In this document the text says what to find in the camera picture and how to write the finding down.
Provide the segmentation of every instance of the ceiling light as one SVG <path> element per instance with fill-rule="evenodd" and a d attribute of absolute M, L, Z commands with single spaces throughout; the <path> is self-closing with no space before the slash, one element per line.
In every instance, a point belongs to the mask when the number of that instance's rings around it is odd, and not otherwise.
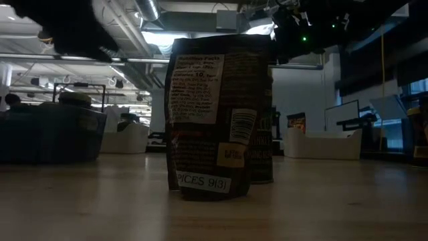
<path fill-rule="evenodd" d="M 74 90 L 69 89 L 69 88 L 64 88 L 64 90 L 67 90 L 68 92 L 74 92 Z"/>
<path fill-rule="evenodd" d="M 247 30 L 245 34 L 262 34 L 262 35 L 269 35 L 274 30 L 275 24 L 265 24 L 260 25 L 257 27 L 252 27 L 251 29 Z"/>
<path fill-rule="evenodd" d="M 176 39 L 188 38 L 187 33 L 151 33 L 147 31 L 142 31 L 141 33 L 148 44 L 157 46 L 170 46 Z"/>

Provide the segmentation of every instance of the dark object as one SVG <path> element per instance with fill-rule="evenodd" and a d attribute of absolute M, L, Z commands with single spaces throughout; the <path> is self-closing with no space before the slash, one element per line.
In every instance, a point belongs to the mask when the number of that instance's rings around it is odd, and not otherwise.
<path fill-rule="evenodd" d="M 47 32 L 44 28 L 39 31 L 37 38 L 45 44 L 53 44 L 54 43 L 54 38 L 52 37 L 52 35 Z"/>
<path fill-rule="evenodd" d="M 247 145 L 262 110 L 269 36 L 176 39 L 165 83 L 169 188 L 185 199 L 246 195 Z"/>
<path fill-rule="evenodd" d="M 87 83 L 81 83 L 81 82 L 76 82 L 74 84 L 55 83 L 55 84 L 53 84 L 53 96 L 52 96 L 52 102 L 53 103 L 55 103 L 55 101 L 56 101 L 56 94 L 57 94 L 56 87 L 57 86 L 64 86 L 63 89 L 65 89 L 69 85 L 73 85 L 74 87 L 86 87 L 86 88 L 89 87 L 89 86 L 93 86 L 93 87 L 100 86 L 100 87 L 102 87 L 101 112 L 104 112 L 104 100 L 105 100 L 105 97 L 106 97 L 106 85 L 105 84 L 87 84 Z"/>
<path fill-rule="evenodd" d="M 106 115 L 76 106 L 43 103 L 0 120 L 0 163 L 95 161 Z"/>
<path fill-rule="evenodd" d="M 287 116 L 287 127 L 288 128 L 299 128 L 306 133 L 306 115 L 304 112 L 299 114 L 291 114 Z"/>
<path fill-rule="evenodd" d="M 273 15 L 278 26 L 275 29 L 278 60 L 285 64 L 297 56 L 363 40 L 408 2 L 410 0 L 286 1 Z"/>
<path fill-rule="evenodd" d="M 428 167 L 428 142 L 425 136 L 424 118 L 419 107 L 411 108 L 407 115 L 413 126 L 413 159 L 411 164 L 418 167 Z"/>
<path fill-rule="evenodd" d="M 32 78 L 29 82 L 30 82 L 30 84 L 32 84 L 34 86 L 40 85 L 40 79 L 39 78 Z"/>
<path fill-rule="evenodd" d="M 272 107 L 272 128 L 275 129 L 275 140 L 282 140 L 280 118 L 281 112 L 276 111 L 276 106 Z"/>
<path fill-rule="evenodd" d="M 120 118 L 122 120 L 118 123 L 118 128 L 117 128 L 118 132 L 126 129 L 129 124 L 136 123 L 135 119 L 138 117 L 136 114 L 122 113 L 120 114 Z"/>
<path fill-rule="evenodd" d="M 255 138 L 248 145 L 245 158 L 251 165 L 251 182 L 253 184 L 271 183 L 274 181 L 272 162 L 272 70 L 263 81 L 264 96 L 261 102 L 262 112 Z"/>
<path fill-rule="evenodd" d="M 5 0 L 20 17 L 29 17 L 50 35 L 59 54 L 85 56 L 111 62 L 103 48 L 117 52 L 119 47 L 94 15 L 89 0 Z"/>
<path fill-rule="evenodd" d="M 143 96 L 142 94 L 138 94 L 138 95 L 136 96 L 136 100 L 137 100 L 137 101 L 143 101 L 143 100 L 144 100 L 144 96 Z"/>
<path fill-rule="evenodd" d="M 123 88 L 123 80 L 116 81 L 116 88 Z"/>
<path fill-rule="evenodd" d="M 5 102 L 10 107 L 15 106 L 16 104 L 21 104 L 21 98 L 16 94 L 6 94 Z"/>
<path fill-rule="evenodd" d="M 81 108 L 91 109 L 91 98 L 82 93 L 63 92 L 58 98 L 60 104 L 67 104 Z"/>

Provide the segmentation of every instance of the dark snack bag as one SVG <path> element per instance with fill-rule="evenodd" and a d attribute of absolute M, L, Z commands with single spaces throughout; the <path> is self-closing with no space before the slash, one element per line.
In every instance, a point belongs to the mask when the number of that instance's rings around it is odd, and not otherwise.
<path fill-rule="evenodd" d="M 165 82 L 169 187 L 190 200 L 246 195 L 270 38 L 177 39 Z"/>
<path fill-rule="evenodd" d="M 262 111 L 257 125 L 255 138 L 251 141 L 245 158 L 251 165 L 251 182 L 253 184 L 274 181 L 272 162 L 272 70 L 269 69 L 264 85 Z"/>
<path fill-rule="evenodd" d="M 299 113 L 299 114 L 291 114 L 287 116 L 288 119 L 288 128 L 299 128 L 303 131 L 303 133 L 306 133 L 306 115 L 305 113 Z"/>

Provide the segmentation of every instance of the white wall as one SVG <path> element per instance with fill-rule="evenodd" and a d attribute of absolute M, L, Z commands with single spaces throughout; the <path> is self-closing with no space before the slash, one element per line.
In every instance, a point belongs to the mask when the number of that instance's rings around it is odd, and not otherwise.
<path fill-rule="evenodd" d="M 330 54 L 326 61 L 323 70 L 273 69 L 273 105 L 281 112 L 282 133 L 287 115 L 299 112 L 306 113 L 307 130 L 324 130 L 324 110 L 336 105 L 334 82 L 340 80 L 340 56 Z"/>
<path fill-rule="evenodd" d="M 152 91 L 151 132 L 165 132 L 164 90 Z"/>
<path fill-rule="evenodd" d="M 385 82 L 385 96 L 400 94 L 397 80 Z M 370 105 L 370 100 L 382 97 L 382 85 L 372 86 L 365 90 L 342 97 L 343 103 L 359 100 L 360 108 Z"/>

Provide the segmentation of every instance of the person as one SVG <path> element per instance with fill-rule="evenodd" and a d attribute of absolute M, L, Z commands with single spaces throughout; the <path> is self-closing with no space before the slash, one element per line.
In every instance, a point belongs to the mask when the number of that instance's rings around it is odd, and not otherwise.
<path fill-rule="evenodd" d="M 16 94 L 7 94 L 5 96 L 5 102 L 10 109 L 12 109 L 21 104 L 21 98 Z"/>
<path fill-rule="evenodd" d="M 28 109 L 27 104 L 21 103 L 21 98 L 16 94 L 7 94 L 5 96 L 5 102 L 9 105 L 11 112 L 26 112 Z"/>

